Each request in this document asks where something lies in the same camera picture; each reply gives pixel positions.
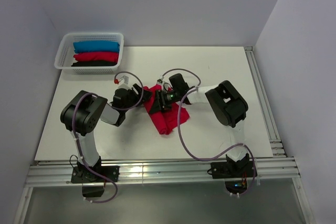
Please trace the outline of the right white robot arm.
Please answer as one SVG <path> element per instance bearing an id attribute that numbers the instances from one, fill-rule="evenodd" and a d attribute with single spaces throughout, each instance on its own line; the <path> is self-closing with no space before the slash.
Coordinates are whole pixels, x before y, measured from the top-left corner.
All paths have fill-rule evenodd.
<path id="1" fill-rule="evenodd" d="M 187 148 L 181 132 L 182 112 L 184 104 L 206 103 L 212 109 L 216 119 L 230 131 L 228 142 L 230 146 L 210 157 L 214 161 L 225 156 L 223 167 L 213 166 L 211 175 L 218 178 L 238 177 L 246 178 L 255 172 L 253 155 L 245 144 L 244 123 L 248 111 L 248 104 L 243 96 L 230 81 L 222 81 L 218 85 L 203 87 L 200 83 L 189 86 L 182 74 L 177 73 L 165 82 L 164 77 L 157 80 L 149 105 L 149 115 L 169 115 L 177 127 L 180 142 L 190 157 L 197 161 L 206 158 L 196 157 Z"/>

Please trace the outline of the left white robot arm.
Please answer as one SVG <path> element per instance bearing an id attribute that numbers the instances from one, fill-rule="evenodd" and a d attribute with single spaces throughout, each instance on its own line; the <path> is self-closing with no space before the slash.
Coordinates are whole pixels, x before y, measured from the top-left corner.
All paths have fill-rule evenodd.
<path id="1" fill-rule="evenodd" d="M 137 84 L 131 88 L 122 85 L 116 89 L 111 103 L 104 97 L 81 90 L 67 104 L 61 112 L 60 121 L 72 133 L 79 155 L 77 166 L 73 168 L 72 180 L 88 183 L 102 181 L 101 176 L 114 177 L 113 172 L 107 171 L 101 165 L 101 157 L 94 140 L 94 129 L 100 120 L 116 127 L 120 126 L 129 109 L 142 105 L 151 96 L 150 91 Z"/>

